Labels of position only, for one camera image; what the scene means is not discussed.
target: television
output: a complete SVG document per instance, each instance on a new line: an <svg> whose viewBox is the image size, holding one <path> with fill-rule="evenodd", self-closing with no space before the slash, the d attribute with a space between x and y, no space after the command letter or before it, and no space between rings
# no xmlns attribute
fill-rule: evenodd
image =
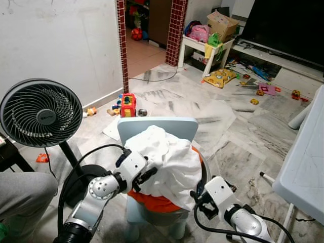
<svg viewBox="0 0 324 243"><path fill-rule="evenodd" d="M324 67L324 0L255 0L241 39Z"/></svg>

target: doorframe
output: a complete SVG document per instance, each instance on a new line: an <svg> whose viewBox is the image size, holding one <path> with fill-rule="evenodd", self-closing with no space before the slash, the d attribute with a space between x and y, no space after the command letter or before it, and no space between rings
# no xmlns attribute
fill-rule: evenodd
<svg viewBox="0 0 324 243"><path fill-rule="evenodd" d="M126 22L125 22L125 4L126 0L116 0L119 49L121 58L121 69L123 73L124 93L129 92L129 76L127 68L127 49L126 49ZM188 0L172 0L171 16L169 24L169 33L167 41L167 52L165 63L171 66L177 66L179 52L184 29Z"/></svg>

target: fan base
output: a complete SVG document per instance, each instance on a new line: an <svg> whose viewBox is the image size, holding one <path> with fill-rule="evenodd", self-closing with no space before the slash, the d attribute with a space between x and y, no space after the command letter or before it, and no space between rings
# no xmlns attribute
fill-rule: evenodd
<svg viewBox="0 0 324 243"><path fill-rule="evenodd" d="M97 176L103 176L105 172L107 172L106 169L104 169L101 166L98 165L86 165L81 167L83 174L94 174ZM87 180L90 181L94 176L86 176ZM76 172L74 172L71 176L71 179L66 185L66 188L69 188L76 180L78 179L78 175ZM75 184L72 186L71 190L66 192L65 202L72 208L85 197L85 192L88 185L84 185L81 180L78 182L75 182Z"/></svg>

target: chair backrest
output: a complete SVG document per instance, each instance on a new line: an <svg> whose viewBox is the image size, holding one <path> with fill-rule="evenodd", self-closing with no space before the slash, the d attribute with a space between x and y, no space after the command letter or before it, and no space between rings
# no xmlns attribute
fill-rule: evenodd
<svg viewBox="0 0 324 243"><path fill-rule="evenodd" d="M127 139L145 131L151 125L163 128L167 133L188 139L190 142L198 129L197 120L190 117L125 117L120 119L117 125L121 143L125 145Z"/></svg>

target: green toy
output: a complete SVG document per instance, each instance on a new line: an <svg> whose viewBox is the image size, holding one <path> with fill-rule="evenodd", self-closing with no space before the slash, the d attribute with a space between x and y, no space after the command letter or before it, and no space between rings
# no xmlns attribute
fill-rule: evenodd
<svg viewBox="0 0 324 243"><path fill-rule="evenodd" d="M215 56L216 60L218 61L222 56L223 43L218 39L217 33L214 33L214 34L212 34L211 36L208 37L207 44L212 46L212 47L218 47L220 45L220 47L218 49L218 53Z"/></svg>

